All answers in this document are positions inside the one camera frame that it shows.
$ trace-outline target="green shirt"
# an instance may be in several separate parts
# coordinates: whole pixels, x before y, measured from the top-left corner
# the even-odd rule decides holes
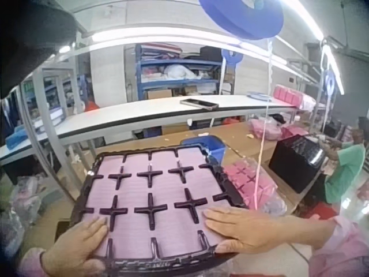
[[[331,204],[341,201],[342,195],[359,175],[365,161],[364,144],[343,143],[342,147],[342,150],[337,151],[339,165],[325,181],[326,200]]]

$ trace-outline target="pink container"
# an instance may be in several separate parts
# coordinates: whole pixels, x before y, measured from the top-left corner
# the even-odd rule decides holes
[[[292,88],[283,87],[282,85],[276,85],[274,89],[274,98],[291,104],[297,108],[300,108],[304,96],[300,91],[296,91]]]
[[[255,209],[254,193],[257,167],[258,163],[251,158],[239,160],[224,167],[224,172],[242,195],[243,201],[248,205],[249,209]],[[269,201],[276,189],[276,183],[261,167],[257,190],[258,209]]]
[[[250,130],[255,134],[258,139],[261,139],[264,131],[264,120],[251,119],[248,121]],[[279,140],[282,136],[282,130],[275,123],[267,122],[265,126],[265,139],[266,140]]]
[[[282,127],[282,139],[283,140],[288,139],[289,137],[293,137],[297,134],[301,136],[305,136],[309,134],[309,132],[295,125],[284,125]]]

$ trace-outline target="black smartphone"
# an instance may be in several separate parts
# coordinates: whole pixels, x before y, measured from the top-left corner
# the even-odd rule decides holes
[[[215,103],[207,102],[207,101],[203,101],[203,100],[192,99],[192,98],[188,98],[186,100],[181,100],[179,102],[181,104],[184,104],[184,105],[189,105],[189,106],[198,107],[198,108],[204,108],[208,111],[212,111],[215,108],[219,107],[219,104],[215,104]]]

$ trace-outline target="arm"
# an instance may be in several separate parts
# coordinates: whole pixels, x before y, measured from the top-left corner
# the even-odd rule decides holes
[[[294,216],[273,218],[268,214],[239,208],[214,207],[205,211],[206,225],[232,239],[220,243],[217,253],[267,252],[284,243],[311,245],[319,249],[332,236],[336,224],[328,220]]]
[[[105,270],[105,265],[89,255],[107,235],[106,218],[81,222],[69,229],[48,251],[32,248],[18,268],[20,276],[89,276]]]
[[[339,140],[328,136],[326,136],[326,140],[329,141],[333,147],[339,147],[342,149],[342,142],[340,142]]]
[[[323,149],[327,157],[331,160],[338,160],[338,153],[336,150],[333,150],[329,147],[329,145],[319,141],[320,147]]]

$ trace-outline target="pink sleeve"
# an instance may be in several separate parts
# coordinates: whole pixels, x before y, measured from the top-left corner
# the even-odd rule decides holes
[[[310,258],[309,277],[364,276],[361,258],[369,256],[369,247],[356,223],[342,216],[331,220],[337,227],[327,243]]]
[[[41,254],[44,252],[42,248],[30,249],[21,260],[18,274],[26,277],[48,277],[41,266]]]

